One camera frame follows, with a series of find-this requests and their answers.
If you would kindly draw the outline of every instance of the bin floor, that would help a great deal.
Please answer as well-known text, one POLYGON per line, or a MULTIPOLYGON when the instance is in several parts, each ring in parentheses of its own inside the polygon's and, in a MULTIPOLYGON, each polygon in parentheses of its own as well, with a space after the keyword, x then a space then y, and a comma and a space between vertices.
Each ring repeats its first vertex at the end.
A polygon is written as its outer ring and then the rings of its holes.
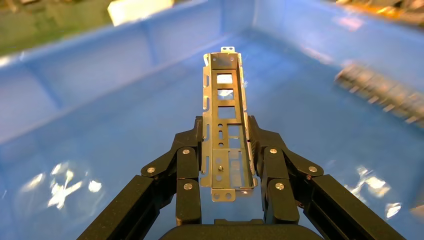
MULTIPOLYGON (((336 67, 249 31, 34 130, 36 153, 0 168, 0 239, 77 238, 144 165, 169 150, 175 133, 193 127, 202 114, 203 54, 221 46, 242 54, 247 112, 261 128, 280 133, 407 239, 424 234, 409 212, 424 167, 423 132, 334 85, 336 67)), ((212 203, 202 188, 203 223, 261 219, 259 196, 257 188, 235 203, 212 203)), ((305 217, 300 223, 312 226, 305 217)), ((173 201, 146 239, 175 225, 173 201)))

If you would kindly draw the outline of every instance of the rectangular cutout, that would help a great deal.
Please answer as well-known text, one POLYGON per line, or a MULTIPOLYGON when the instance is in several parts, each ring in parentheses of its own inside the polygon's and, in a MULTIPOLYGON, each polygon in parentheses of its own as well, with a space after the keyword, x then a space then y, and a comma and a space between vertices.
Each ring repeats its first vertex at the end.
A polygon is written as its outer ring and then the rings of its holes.
POLYGON ((240 143, 240 139, 238 138, 230 138, 228 139, 229 148, 230 149, 239 149, 242 147, 242 144, 240 143))
POLYGON ((244 186, 243 179, 243 165, 242 165, 242 152, 238 154, 230 154, 228 152, 229 159, 229 181, 231 188, 239 188, 244 186))
POLYGON ((218 84, 232 84, 233 75, 232 74, 218 74, 216 75, 216 82, 218 84))
POLYGON ((219 106, 218 107, 218 118, 220 119, 235 119, 236 108, 233 106, 219 106))
POLYGON ((228 125, 228 136, 240 137, 240 126, 241 125, 228 125))
POLYGON ((234 100, 234 91, 232 89, 218 89, 219 100, 234 100))

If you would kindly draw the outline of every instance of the sheet metal part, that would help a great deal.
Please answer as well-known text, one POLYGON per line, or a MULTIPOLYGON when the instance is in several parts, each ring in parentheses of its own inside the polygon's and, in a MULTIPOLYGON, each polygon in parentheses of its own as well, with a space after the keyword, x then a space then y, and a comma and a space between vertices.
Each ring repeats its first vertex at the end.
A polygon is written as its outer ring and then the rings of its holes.
POLYGON ((357 64, 345 67, 335 82, 408 124, 424 128, 424 94, 357 64))
POLYGON ((258 185, 253 177, 242 57, 233 46, 223 46, 203 58, 200 184, 211 188, 214 202, 232 202, 236 193, 246 195, 258 185))

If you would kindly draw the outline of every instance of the blurred background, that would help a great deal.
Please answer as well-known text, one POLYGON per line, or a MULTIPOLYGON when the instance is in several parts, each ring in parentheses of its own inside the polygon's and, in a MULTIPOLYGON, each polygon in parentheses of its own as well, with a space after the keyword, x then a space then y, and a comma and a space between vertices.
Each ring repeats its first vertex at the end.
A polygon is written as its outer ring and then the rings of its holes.
POLYGON ((0 0, 0 56, 133 21, 186 0, 0 0))
MULTIPOLYGON (((222 46, 261 128, 423 239, 423 2, 0 0, 0 240, 76 239, 193 127, 222 46)), ((260 189, 201 197, 205 224, 263 217, 260 189)), ((146 239, 175 226, 173 201, 146 239)))

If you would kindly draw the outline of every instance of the screw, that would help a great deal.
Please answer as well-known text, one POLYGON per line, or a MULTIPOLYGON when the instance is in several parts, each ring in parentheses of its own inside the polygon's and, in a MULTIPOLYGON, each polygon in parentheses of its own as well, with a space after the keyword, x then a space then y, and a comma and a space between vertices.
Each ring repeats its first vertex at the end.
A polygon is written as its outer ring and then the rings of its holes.
POLYGON ((193 188, 193 185, 191 184, 191 183, 186 183, 186 184, 184 184, 184 189, 185 190, 190 190, 190 189, 192 189, 193 188))
POLYGON ((284 184, 282 184, 281 182, 277 182, 275 184, 275 188, 278 190, 283 190, 284 189, 284 184))
POLYGON ((309 171, 311 171, 313 173, 316 173, 318 171, 318 169, 316 167, 314 167, 314 166, 310 166, 309 167, 309 171))

